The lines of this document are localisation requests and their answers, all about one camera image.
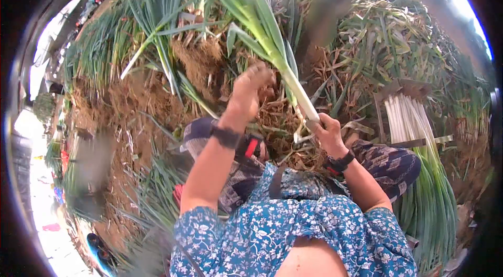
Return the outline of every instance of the patterned fabric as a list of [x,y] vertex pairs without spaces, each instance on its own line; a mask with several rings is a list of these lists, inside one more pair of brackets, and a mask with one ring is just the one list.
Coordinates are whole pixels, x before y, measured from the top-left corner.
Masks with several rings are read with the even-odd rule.
[[[345,195],[326,189],[307,192],[299,183],[290,189],[304,199],[270,199],[277,170],[266,165],[247,202],[226,223],[207,207],[196,207],[178,219],[174,236],[206,276],[274,275],[299,236],[325,241],[349,276],[416,274],[411,251],[391,211],[375,208],[362,213]],[[170,274],[198,276],[178,247],[173,249]]]
[[[184,146],[194,159],[208,142],[212,123],[216,124],[216,120],[203,117],[192,121],[185,128]],[[416,154],[405,148],[391,148],[384,144],[358,140],[353,143],[351,151],[361,165],[374,176],[392,202],[406,191],[407,186],[418,178],[421,171],[421,162]],[[236,156],[219,198],[219,208],[230,214],[246,202],[258,184],[264,168],[255,156],[250,159]],[[313,195],[321,197],[326,194],[343,194],[351,197],[344,182],[341,184],[321,173],[286,169],[280,183],[283,196],[292,199],[303,199]],[[303,186],[298,192],[297,186],[290,188],[292,184]]]
[[[217,120],[212,117],[202,117],[185,127],[184,148],[194,159],[201,154],[211,137],[211,124],[216,123]],[[235,158],[227,182],[218,198],[219,209],[230,214],[241,206],[259,182],[264,167],[254,155],[249,159]]]
[[405,193],[407,186],[418,178],[421,171],[421,161],[406,148],[357,140],[351,150],[392,202]]

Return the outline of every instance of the blue floral shirt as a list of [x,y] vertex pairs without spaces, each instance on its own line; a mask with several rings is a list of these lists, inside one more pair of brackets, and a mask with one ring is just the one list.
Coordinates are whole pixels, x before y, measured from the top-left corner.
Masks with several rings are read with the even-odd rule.
[[[416,275],[411,250],[391,211],[375,208],[363,213],[345,195],[327,189],[309,197],[309,184],[292,182],[288,189],[282,186],[285,199],[270,199],[276,169],[267,164],[248,201],[227,222],[208,207],[187,211],[176,222],[176,240],[206,276],[274,275],[298,236],[328,243],[349,276]],[[292,177],[291,171],[285,174],[283,183]],[[292,199],[295,196],[303,199]],[[170,274],[198,276],[178,247],[173,249]]]

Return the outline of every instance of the peeled leek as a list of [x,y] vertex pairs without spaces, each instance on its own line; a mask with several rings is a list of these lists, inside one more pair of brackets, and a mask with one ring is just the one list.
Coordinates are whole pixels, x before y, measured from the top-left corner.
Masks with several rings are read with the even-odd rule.
[[393,203],[402,230],[420,241],[413,254],[419,272],[426,273],[446,264],[453,255],[456,199],[423,105],[403,94],[388,98],[384,104],[392,143],[422,138],[427,141],[425,146],[413,149],[422,163],[419,178]]

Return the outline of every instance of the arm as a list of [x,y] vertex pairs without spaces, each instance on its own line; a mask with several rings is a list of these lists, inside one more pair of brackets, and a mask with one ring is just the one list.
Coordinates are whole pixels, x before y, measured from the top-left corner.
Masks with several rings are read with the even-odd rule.
[[[310,122],[309,128],[318,137],[321,147],[335,159],[344,157],[349,150],[341,137],[341,124],[330,116],[320,113],[319,118],[325,125]],[[350,162],[344,171],[344,178],[354,202],[363,212],[375,207],[385,207],[392,211],[391,202],[374,177],[356,159]]]
[[[259,110],[259,89],[271,83],[274,83],[274,73],[263,62],[248,68],[236,79],[218,127],[243,134]],[[235,153],[234,149],[223,147],[216,138],[209,139],[185,183],[180,215],[198,206],[217,209],[218,197],[229,176]]]

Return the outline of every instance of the patterned trousers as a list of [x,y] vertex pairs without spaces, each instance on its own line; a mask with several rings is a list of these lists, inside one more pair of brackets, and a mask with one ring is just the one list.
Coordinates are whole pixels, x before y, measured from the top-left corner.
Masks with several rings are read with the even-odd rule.
[[[216,124],[216,120],[203,117],[192,121],[185,128],[184,147],[194,160],[203,151],[210,138],[212,123]],[[351,150],[356,160],[374,177],[392,202],[402,195],[419,176],[421,162],[409,149],[392,148],[384,144],[357,140],[353,143]],[[260,180],[264,168],[265,166],[254,155],[244,158],[237,154],[220,194],[219,208],[231,213],[246,202]],[[289,173],[283,175],[281,179],[282,192],[287,192],[288,184],[292,182],[292,171],[294,170],[289,169]],[[323,187],[323,190],[329,189],[333,194],[347,194],[345,188],[337,187],[339,183],[324,173],[294,172],[297,175],[293,179],[305,183],[307,191],[317,192],[317,187],[319,187],[319,192],[323,192],[321,190]]]

